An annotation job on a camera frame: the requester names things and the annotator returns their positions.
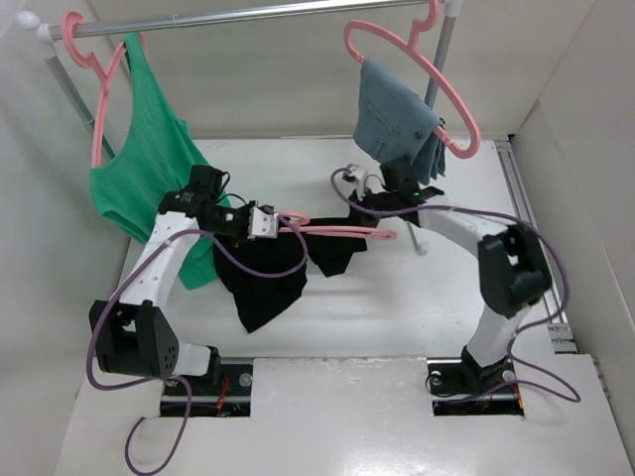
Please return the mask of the black t shirt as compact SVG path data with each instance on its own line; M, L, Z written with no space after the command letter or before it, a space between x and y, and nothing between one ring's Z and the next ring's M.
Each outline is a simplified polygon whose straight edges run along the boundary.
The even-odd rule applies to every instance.
M353 255L365 252L366 238L304 234L306 247L291 232L276 239L234 245L223 236L212 245L216 273L232 294L242 326L249 333L286 311L308 282L304 258L327 277L346 272Z

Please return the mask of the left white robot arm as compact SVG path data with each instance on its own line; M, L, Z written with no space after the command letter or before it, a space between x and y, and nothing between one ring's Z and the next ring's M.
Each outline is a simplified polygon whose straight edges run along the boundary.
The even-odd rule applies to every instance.
M185 187L160 202L151 236L121 289L93 304L91 342L102 372L156 380L184 376L204 394L220 384L218 350L180 340L163 308L198 240L208 233L231 244L251 237L256 204L222 205L223 177L212 166L192 167Z

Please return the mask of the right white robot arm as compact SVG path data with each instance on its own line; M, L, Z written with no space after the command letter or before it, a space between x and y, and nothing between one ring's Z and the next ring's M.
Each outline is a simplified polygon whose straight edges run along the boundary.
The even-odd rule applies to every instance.
M345 167L342 178L356 186L349 199L357 211L375 219L396 216L433 231L477 261L484 308L461 351L458 378L469 390L482 390L502 369L508 343L528 309L552 286L538 237L521 224L461 212L441 189L420 185L407 158L382 165L381 173L383 190L374 192L365 184L365 169Z

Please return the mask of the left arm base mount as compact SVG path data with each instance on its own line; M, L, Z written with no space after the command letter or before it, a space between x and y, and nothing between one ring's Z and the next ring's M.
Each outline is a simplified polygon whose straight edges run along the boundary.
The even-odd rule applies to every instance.
M187 376L192 402L190 417L249 417L253 386L254 360L227 358L222 360L217 384L204 377ZM187 392L182 383L168 382L160 399L161 417L183 417Z

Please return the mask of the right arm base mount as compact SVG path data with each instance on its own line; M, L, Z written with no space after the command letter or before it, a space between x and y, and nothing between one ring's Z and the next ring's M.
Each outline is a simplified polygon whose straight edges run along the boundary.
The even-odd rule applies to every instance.
M482 373L460 358L433 358L427 360L427 369L425 386L432 396L435 417L525 414L517 385L503 386L516 379L509 360Z

